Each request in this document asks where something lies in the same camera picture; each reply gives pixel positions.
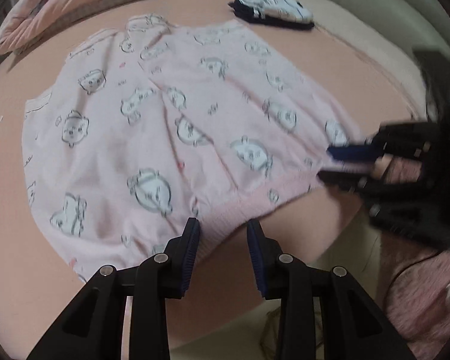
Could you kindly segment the pink cartoon print pajama pants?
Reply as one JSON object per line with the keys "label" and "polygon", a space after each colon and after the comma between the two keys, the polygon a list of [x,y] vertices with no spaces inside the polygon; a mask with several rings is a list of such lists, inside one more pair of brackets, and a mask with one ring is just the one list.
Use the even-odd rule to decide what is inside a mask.
{"label": "pink cartoon print pajama pants", "polygon": [[200,255],[318,186],[329,146],[361,136],[321,85],[243,24],[154,14],[99,31],[26,103],[37,227],[86,281],[165,249],[189,218]]}

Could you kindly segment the folded white navy clothes stack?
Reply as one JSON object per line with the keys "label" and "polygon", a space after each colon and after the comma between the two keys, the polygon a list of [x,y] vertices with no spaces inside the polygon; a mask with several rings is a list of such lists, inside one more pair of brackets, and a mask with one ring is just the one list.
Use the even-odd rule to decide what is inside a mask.
{"label": "folded white navy clothes stack", "polygon": [[310,31],[313,14],[297,0],[233,0],[229,7],[239,19],[249,24]]}

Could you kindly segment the pink fluffy blanket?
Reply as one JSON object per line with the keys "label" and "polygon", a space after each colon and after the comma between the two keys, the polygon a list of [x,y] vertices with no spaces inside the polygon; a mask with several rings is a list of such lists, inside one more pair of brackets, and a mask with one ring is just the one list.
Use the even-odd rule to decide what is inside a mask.
{"label": "pink fluffy blanket", "polygon": [[417,359],[435,359],[450,339],[450,249],[383,232],[376,301]]}

